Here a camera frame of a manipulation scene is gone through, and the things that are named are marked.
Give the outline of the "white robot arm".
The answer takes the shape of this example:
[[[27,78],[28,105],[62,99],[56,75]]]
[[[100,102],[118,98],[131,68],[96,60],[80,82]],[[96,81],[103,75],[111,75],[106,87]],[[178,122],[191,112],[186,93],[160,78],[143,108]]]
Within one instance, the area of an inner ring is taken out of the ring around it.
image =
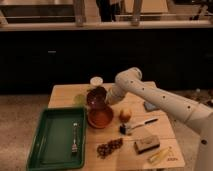
[[[141,81],[142,72],[132,67],[118,73],[106,95],[110,105],[132,93],[174,116],[200,135],[194,171],[213,171],[213,108]]]

